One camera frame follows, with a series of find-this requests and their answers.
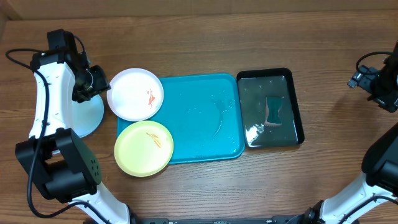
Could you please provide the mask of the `light blue plate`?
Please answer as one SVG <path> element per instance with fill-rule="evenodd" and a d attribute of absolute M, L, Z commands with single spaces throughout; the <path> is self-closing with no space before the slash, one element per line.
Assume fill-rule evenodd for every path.
<path fill-rule="evenodd" d="M 73 130 L 80 137 L 90 135 L 101 124 L 104 118 L 104 103 L 99 95 L 90 101 L 72 102 Z"/>

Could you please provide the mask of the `white plate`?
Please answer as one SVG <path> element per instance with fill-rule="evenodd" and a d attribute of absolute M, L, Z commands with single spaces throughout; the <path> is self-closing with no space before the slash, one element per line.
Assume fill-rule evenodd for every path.
<path fill-rule="evenodd" d="M 164 100 L 157 76 L 143 68 L 119 72 L 111 81 L 107 101 L 111 111 L 127 121 L 143 121 L 155 115 Z"/>

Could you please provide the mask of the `green dish sponge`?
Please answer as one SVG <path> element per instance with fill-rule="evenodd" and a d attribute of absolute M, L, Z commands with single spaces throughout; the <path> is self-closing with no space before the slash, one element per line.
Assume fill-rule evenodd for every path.
<path fill-rule="evenodd" d="M 280 119 L 280 109 L 282 107 L 282 99 L 276 96 L 268 96 L 266 98 L 266 114 L 265 122 L 266 126 L 280 126 L 282 121 Z"/>

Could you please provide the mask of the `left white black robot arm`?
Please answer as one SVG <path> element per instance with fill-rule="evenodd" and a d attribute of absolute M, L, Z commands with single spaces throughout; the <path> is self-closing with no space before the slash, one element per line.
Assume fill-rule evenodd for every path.
<path fill-rule="evenodd" d="M 104 71 L 90 66 L 85 53 L 66 48 L 33 50 L 27 66 L 34 74 L 37 99 L 28 140 L 16 144 L 27 172 L 27 203 L 40 218 L 78 207 L 95 223 L 139 223 L 128 205 L 102 182 L 100 164 L 73 129 L 73 103 L 109 90 Z"/>

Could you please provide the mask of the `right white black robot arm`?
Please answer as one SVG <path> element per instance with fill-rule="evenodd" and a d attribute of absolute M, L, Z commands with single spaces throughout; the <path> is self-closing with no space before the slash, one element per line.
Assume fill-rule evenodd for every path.
<path fill-rule="evenodd" d="M 384 52 L 384 66 L 378 70 L 356 62 L 348 86 L 367 91 L 369 101 L 390 113 L 397 111 L 397 50 Z M 397 126 L 383 134 L 365 153 L 361 173 L 332 198 L 319 201 L 305 213 L 289 220 L 298 224 L 357 223 L 376 206 L 397 203 Z"/>

